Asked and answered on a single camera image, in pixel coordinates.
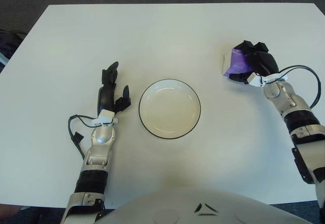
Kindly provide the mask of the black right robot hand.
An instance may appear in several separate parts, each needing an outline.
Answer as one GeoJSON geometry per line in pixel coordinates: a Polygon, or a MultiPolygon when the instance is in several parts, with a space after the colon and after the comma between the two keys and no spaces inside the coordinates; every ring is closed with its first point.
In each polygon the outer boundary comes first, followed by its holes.
{"type": "Polygon", "coordinates": [[[279,74],[278,65],[265,43],[243,41],[232,49],[230,66],[225,75],[236,82],[264,87],[279,74]]]}

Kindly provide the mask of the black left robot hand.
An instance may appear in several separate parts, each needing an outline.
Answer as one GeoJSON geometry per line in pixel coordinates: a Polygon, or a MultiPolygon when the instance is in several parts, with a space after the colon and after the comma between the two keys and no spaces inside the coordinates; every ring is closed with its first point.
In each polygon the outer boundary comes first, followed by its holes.
{"type": "Polygon", "coordinates": [[[99,89],[97,102],[98,115],[103,109],[117,114],[131,105],[128,85],[124,87],[122,97],[118,98],[116,101],[114,100],[118,66],[119,62],[116,61],[106,70],[102,70],[102,87],[99,89]]]}

